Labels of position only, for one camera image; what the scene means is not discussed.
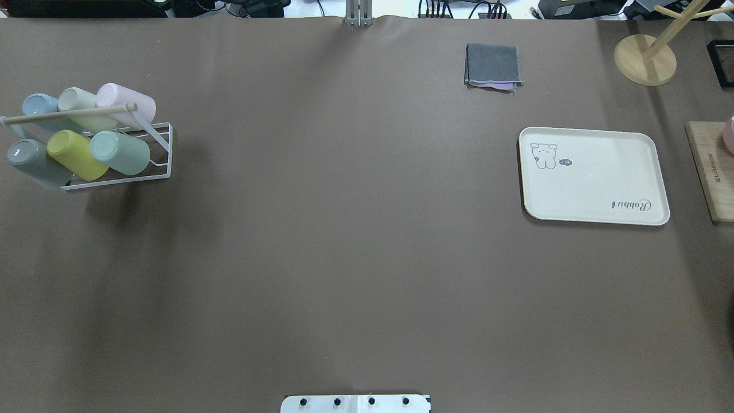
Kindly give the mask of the green cup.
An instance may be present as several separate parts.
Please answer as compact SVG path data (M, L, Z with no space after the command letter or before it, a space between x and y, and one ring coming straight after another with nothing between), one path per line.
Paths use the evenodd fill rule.
M114 131L95 134L90 141L90 153L97 161L126 176L143 172L150 162L147 143Z

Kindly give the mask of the cream rabbit tray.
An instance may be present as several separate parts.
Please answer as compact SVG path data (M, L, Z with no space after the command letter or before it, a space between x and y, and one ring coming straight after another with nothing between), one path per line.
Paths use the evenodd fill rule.
M670 219L646 134L527 127L518 138L522 202L540 220L660 227Z

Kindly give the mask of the yellow cup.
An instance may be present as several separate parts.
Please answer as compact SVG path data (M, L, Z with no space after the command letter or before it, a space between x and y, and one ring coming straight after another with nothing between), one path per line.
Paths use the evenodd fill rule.
M46 152L81 180L94 181L108 172L108 166L92 156L90 139L68 129L52 135Z

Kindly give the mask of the cream cup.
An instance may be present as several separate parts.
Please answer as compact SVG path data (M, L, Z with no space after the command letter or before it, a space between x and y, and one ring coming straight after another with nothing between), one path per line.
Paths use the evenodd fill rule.
M69 87L58 97L57 107L60 111L95 109L95 99L94 93L79 87ZM118 128L118 121L108 115L76 116L70 117L70 120L94 134Z

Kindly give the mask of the grey cup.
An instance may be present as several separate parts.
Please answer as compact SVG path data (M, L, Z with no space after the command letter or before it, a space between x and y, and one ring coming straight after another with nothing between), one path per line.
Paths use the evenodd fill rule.
M46 144L36 139L20 139L7 152L7 160L17 170L29 176L37 185L58 189L73 177L68 168L50 157Z

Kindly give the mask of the light blue cup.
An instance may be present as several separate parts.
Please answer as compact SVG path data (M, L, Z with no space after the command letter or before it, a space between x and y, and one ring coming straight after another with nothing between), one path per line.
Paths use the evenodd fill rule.
M42 92L35 92L24 99L21 111L23 115L55 113L58 112L58 99ZM68 118L40 121L36 125L49 134L55 134L65 129L78 134L83 133L83 128Z

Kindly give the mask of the folded grey cloth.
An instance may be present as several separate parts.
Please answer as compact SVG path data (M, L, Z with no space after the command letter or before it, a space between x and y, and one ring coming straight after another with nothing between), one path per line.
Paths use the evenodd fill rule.
M523 81L520 54L515 45L467 44L464 83L513 92Z

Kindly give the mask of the wooden mug tree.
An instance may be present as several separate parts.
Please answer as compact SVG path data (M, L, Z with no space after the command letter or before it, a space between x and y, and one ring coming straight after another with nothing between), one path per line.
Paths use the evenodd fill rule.
M616 67L631 81L648 87L669 82L677 69L677 59L668 43L695 18L705 18L733 7L721 7L701 11L707 1L693 1L682 13L670 11L660 5L655 11L673 18L673 21L658 37L645 34L629 35L617 42L613 57Z

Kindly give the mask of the wooden cutting board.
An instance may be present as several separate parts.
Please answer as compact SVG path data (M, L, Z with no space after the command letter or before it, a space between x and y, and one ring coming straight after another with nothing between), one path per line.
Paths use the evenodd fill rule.
M686 135L711 220L733 222L732 118L689 121Z

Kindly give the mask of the aluminium frame post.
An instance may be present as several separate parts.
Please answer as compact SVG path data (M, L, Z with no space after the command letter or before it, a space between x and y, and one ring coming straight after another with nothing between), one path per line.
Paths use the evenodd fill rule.
M345 24L350 27L369 27L374 23L372 0L346 0Z

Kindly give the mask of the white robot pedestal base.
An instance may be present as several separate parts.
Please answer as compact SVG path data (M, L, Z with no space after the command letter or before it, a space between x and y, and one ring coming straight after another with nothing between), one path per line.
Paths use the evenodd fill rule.
M429 395L291 395L280 412L431 412Z

